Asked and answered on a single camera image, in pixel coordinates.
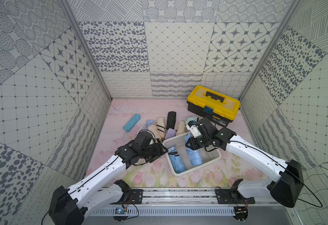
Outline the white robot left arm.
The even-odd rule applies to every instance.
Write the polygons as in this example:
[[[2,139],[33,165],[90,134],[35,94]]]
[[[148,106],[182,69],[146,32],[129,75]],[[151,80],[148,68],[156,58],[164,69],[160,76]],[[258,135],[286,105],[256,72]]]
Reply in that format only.
[[[106,205],[119,203],[123,207],[133,199],[130,186],[123,180],[109,188],[101,188],[131,166],[144,159],[152,163],[168,149],[149,130],[143,130],[126,145],[120,146],[110,159],[83,180],[68,188],[58,187],[46,213],[55,225],[81,225],[83,221]]]

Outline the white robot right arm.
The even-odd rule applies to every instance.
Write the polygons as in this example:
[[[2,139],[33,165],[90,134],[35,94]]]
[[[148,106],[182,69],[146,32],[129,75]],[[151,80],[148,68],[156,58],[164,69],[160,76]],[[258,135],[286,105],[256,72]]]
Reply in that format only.
[[[208,118],[190,121],[187,129],[192,137],[186,142],[191,150],[212,146],[241,157],[268,178],[260,181],[236,180],[231,187],[234,195],[244,198],[272,198],[279,204],[293,208],[304,187],[302,166],[296,160],[285,161],[245,141],[236,132],[223,127],[217,129]]]

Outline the beige umbrella wooden handle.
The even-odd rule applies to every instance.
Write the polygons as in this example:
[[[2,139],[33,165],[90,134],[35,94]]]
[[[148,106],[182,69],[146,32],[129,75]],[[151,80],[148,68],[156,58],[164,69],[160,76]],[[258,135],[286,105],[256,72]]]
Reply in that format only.
[[[155,139],[161,140],[160,132],[158,130],[158,127],[157,127],[156,123],[153,123],[153,124],[149,125],[148,130],[151,131],[154,134]]]

